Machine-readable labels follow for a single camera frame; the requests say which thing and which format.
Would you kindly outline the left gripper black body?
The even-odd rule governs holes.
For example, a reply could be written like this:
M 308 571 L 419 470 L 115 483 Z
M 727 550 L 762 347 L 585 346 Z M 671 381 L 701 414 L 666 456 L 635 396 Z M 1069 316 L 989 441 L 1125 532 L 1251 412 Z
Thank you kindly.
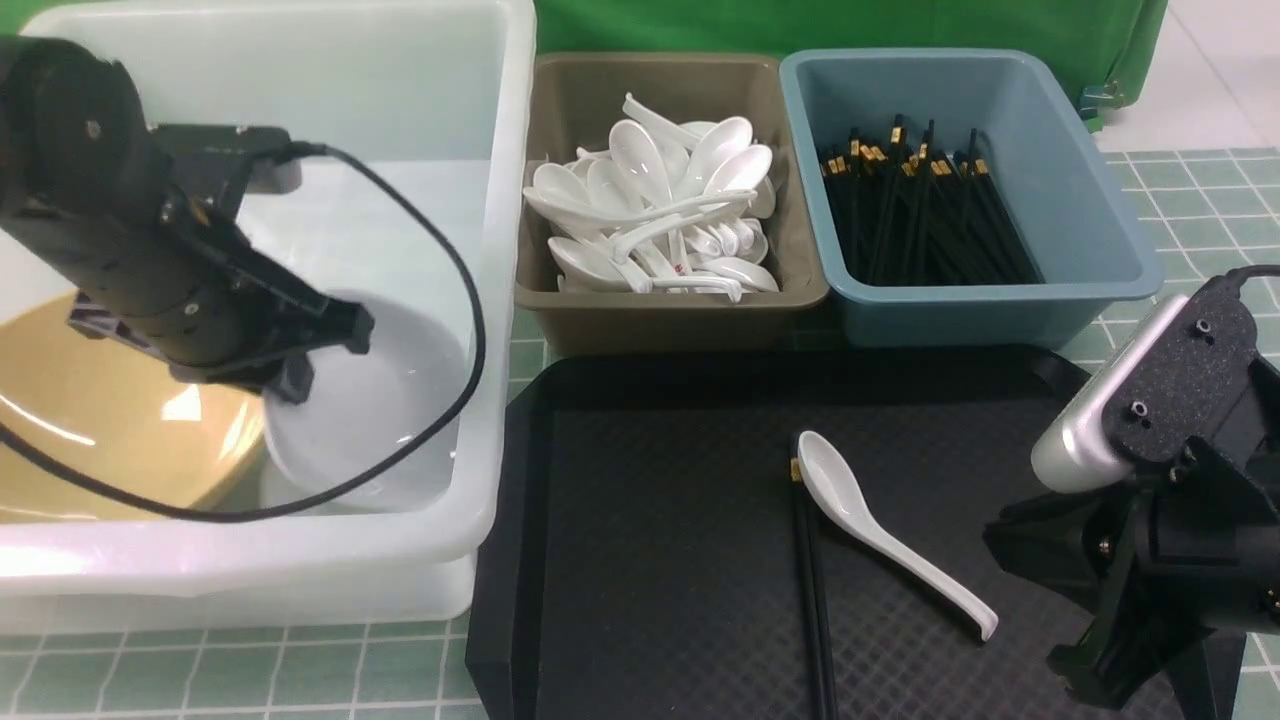
M 175 377 L 215 373 L 291 352 L 285 305 L 261 273 L 279 265 L 253 250 L 236 219 L 168 191 L 141 210 L 74 214 L 28 202 L 3 229 L 150 347 Z

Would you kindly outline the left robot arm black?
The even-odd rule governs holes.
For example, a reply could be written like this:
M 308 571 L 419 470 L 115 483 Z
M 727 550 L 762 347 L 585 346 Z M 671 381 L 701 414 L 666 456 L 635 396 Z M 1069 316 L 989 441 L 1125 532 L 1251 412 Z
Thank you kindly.
M 248 193 L 300 187 L 271 126 L 154 124 L 118 61 L 3 37 L 3 229 L 76 287 L 68 324 L 178 380 L 308 398 L 308 355 L 365 355 L 375 320 L 256 250 Z

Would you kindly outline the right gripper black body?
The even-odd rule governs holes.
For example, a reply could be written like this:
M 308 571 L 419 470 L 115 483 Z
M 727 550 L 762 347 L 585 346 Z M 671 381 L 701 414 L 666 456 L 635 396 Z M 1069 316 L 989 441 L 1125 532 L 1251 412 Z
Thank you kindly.
M 1101 496 L 1112 537 L 1100 632 L 1277 634 L 1277 502 L 1240 460 L 1189 439 L 1157 471 L 1130 471 Z

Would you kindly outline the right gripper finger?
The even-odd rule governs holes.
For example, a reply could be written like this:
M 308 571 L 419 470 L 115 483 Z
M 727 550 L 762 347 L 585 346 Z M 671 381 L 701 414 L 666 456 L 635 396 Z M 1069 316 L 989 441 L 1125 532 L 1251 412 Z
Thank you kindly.
M 1080 639 L 1053 647 L 1046 662 L 1075 701 L 1120 710 L 1189 643 L 1185 618 L 1125 592 L 1103 600 Z
M 1123 533 L 1137 492 L 1047 493 L 1002 509 L 983 541 L 1002 570 L 1070 601 L 1140 600 L 1133 568 L 1106 591 L 1120 568 Z

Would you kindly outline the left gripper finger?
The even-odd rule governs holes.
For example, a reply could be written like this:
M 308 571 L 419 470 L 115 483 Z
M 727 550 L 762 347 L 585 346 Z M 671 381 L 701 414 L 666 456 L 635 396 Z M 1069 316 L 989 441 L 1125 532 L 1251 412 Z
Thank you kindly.
M 371 347 L 375 318 L 361 302 L 329 297 L 320 310 L 285 305 L 285 347 L 291 352 L 342 347 L 366 355 Z
M 306 355 L 285 355 L 256 365 L 242 364 L 216 372 L 215 383 L 301 405 L 310 397 L 314 368 Z

